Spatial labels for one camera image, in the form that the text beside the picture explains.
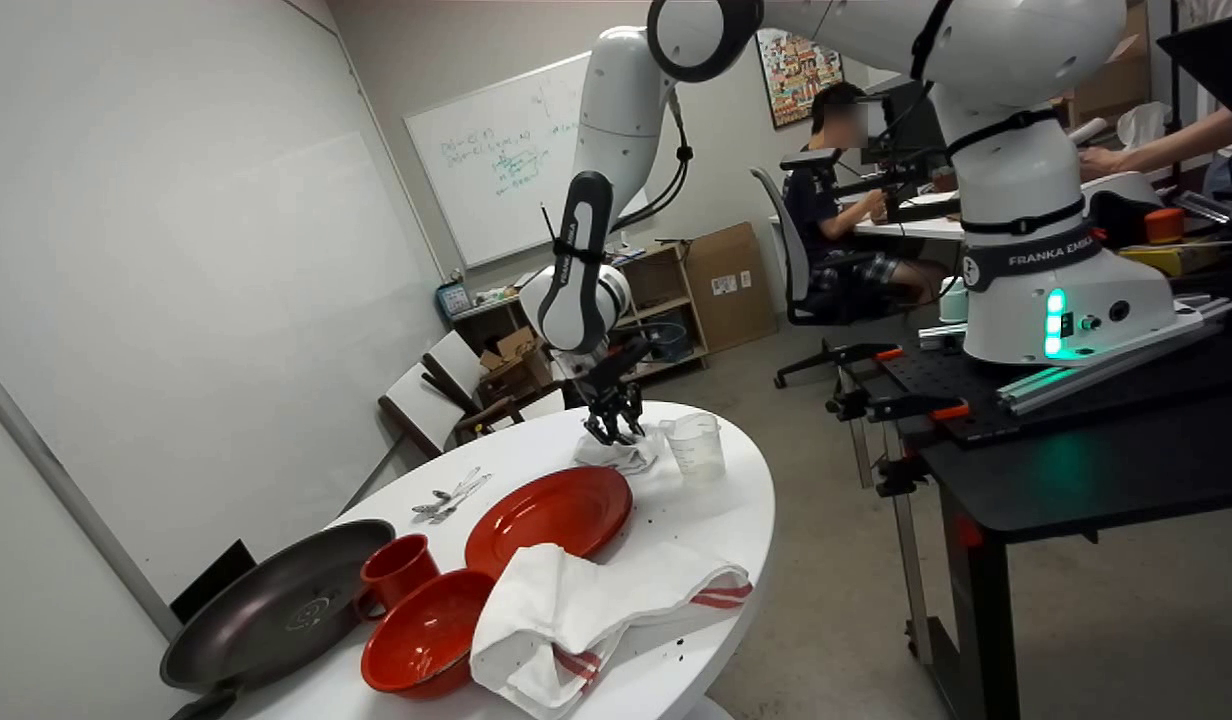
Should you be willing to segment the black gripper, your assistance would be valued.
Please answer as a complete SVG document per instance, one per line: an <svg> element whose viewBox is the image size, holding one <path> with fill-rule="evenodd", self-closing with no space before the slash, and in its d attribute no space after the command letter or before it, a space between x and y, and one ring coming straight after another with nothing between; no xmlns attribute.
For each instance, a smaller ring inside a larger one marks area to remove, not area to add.
<svg viewBox="0 0 1232 720"><path fill-rule="evenodd" d="M576 393L585 409L591 412L585 428L598 446L617 446L610 425L618 428L618 442L649 436L642 417L641 417L641 393L633 385L633 372L649 354L650 354L650 341L642 334L633 334L633 335L617 335L596 358L573 370Z"/></svg>

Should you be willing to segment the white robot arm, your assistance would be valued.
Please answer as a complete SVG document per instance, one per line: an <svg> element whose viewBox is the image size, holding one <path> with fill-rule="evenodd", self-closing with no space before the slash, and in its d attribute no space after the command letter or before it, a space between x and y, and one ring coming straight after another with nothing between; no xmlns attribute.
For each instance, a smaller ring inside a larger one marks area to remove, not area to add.
<svg viewBox="0 0 1232 720"><path fill-rule="evenodd" d="M931 94L974 259L962 350L990 364L1066 359L1077 350L1045 335L1036 299L1123 288L1131 270L1081 224L1081 157L1045 105L1082 82L1119 30L1119 0L649 0L642 22L603 30L580 84L550 264L533 285L591 442L641 436L641 393L622 382L634 346L617 334L628 285L608 237L654 212L642 182L676 94L724 75L758 34Z"/></svg>

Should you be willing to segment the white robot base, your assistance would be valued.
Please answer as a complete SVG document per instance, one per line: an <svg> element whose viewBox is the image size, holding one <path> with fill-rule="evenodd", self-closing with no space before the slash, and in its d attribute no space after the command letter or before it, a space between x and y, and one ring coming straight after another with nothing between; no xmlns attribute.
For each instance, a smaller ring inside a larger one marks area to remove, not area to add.
<svg viewBox="0 0 1232 720"><path fill-rule="evenodd" d="M1081 359L1174 317L1158 272L1093 239L1081 161L1054 121L959 147L957 182L970 359Z"/></svg>

